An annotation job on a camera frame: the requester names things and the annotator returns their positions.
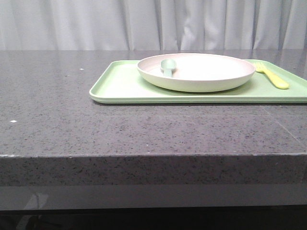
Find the light green serving tray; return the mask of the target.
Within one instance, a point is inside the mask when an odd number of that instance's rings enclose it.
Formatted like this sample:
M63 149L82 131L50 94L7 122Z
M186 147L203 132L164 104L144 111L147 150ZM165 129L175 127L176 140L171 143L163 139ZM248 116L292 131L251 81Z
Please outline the light green serving tray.
M112 62L89 90L90 97L103 104L301 104L307 101L307 81L268 61L263 64L289 83L286 90L274 87L264 74L235 89L192 93L167 90L145 81L137 70L136 60Z

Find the white curtain backdrop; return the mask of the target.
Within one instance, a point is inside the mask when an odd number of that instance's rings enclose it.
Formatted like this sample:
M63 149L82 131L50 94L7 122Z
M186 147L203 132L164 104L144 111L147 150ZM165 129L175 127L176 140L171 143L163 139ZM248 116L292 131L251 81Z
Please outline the white curtain backdrop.
M1 50L303 49L304 0L3 0Z

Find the white round plate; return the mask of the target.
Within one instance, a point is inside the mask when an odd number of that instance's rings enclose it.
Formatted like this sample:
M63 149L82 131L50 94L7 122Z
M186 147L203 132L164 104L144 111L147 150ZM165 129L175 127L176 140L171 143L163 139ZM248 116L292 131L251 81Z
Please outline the white round plate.
M176 68L172 77L164 76L161 62L172 59ZM248 82L255 67L242 59L200 53L177 53L147 57L137 69L147 82L174 91L218 92L239 87Z

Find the yellow plastic fork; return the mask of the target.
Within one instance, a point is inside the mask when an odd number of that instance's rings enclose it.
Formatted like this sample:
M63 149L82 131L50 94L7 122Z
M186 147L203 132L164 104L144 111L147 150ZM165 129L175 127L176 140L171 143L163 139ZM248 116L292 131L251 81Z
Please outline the yellow plastic fork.
M269 81L277 88L281 90L289 89L290 85L286 81L284 81L281 77L276 75L274 72L269 70L264 64L261 62L256 62L254 64L256 68L256 72L263 73L267 76Z

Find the pale green plastic spoon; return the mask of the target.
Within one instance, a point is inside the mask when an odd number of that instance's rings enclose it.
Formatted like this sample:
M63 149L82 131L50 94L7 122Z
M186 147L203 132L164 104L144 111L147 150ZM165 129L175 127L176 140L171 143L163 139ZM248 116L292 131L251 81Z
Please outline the pale green plastic spoon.
M165 77L173 77L173 71L176 69L177 64L173 59L164 59L161 61L161 70Z

